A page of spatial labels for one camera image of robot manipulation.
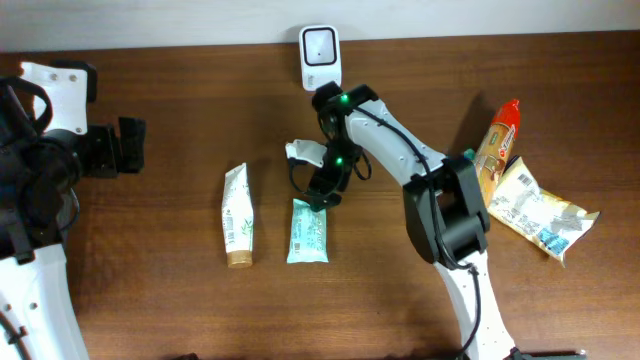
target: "gold tube cap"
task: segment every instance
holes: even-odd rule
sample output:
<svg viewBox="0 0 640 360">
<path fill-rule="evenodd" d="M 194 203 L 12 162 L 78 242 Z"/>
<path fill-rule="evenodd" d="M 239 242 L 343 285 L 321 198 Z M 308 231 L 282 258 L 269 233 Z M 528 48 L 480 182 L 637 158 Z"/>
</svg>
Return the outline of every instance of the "gold tube cap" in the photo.
<svg viewBox="0 0 640 360">
<path fill-rule="evenodd" d="M 238 250 L 227 253 L 227 265 L 230 269 L 242 269 L 253 265 L 251 251 Z"/>
</svg>

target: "wooden table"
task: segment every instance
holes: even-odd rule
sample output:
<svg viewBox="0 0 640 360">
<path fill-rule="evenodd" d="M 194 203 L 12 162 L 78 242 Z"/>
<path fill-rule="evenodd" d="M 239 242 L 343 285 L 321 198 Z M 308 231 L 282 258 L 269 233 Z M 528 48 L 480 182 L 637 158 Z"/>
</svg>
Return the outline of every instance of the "wooden table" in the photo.
<svg viewBox="0 0 640 360">
<path fill-rule="evenodd" d="M 521 100 L 515 154 L 594 229 L 563 269 L 497 221 L 493 288 L 526 351 L 640 352 L 640 32 L 345 42 L 345 88 L 372 86 L 440 151 L 477 146 L 494 109 Z M 328 213 L 329 264 L 285 263 L 292 198 L 284 144 L 321 140 L 298 47 L 211 46 L 2 55 L 99 69 L 91 122 L 146 119 L 146 168 L 83 180 L 68 250 L 92 359 L 373 359 L 459 346 L 449 296 L 404 229 L 400 188 L 374 162 Z M 227 269 L 224 173 L 247 162 L 255 264 Z"/>
</svg>

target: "white toothpaste tube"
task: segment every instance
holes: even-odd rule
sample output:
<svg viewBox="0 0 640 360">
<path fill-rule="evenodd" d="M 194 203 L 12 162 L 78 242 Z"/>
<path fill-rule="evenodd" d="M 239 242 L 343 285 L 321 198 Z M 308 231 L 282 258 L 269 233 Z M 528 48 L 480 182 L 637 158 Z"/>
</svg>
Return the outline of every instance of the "white toothpaste tube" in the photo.
<svg viewBox="0 0 640 360">
<path fill-rule="evenodd" d="M 230 268 L 245 268 L 253 264 L 253 207 L 249 194 L 247 164 L 224 175 L 222 198 L 222 229 Z"/>
</svg>

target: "yellow snack package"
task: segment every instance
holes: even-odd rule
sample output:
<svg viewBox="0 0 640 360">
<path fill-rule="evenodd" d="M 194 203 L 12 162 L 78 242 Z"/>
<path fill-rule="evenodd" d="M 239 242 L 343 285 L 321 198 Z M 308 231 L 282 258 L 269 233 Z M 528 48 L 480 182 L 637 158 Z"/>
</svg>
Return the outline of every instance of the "yellow snack package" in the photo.
<svg viewBox="0 0 640 360">
<path fill-rule="evenodd" d="M 565 252 L 596 222 L 583 208 L 538 186 L 522 158 L 502 175 L 489 213 L 566 266 Z"/>
</svg>

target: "food package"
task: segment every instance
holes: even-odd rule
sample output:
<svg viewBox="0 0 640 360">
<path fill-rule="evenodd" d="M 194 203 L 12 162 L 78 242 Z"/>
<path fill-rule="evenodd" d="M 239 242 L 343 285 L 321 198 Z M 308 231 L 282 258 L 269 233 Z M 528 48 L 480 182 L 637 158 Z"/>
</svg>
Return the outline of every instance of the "food package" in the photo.
<svg viewBox="0 0 640 360">
<path fill-rule="evenodd" d="M 327 210 L 314 212 L 306 202 L 293 199 L 291 243 L 287 263 L 329 262 Z"/>
<path fill-rule="evenodd" d="M 520 128 L 518 104 L 518 100 L 511 100 L 498 110 L 473 161 L 485 206 L 489 206 L 491 202 L 518 136 Z"/>
<path fill-rule="evenodd" d="M 587 213 L 541 189 L 522 158 L 502 176 L 488 210 L 563 266 L 566 266 L 565 252 L 591 229 L 600 215 Z"/>
</svg>

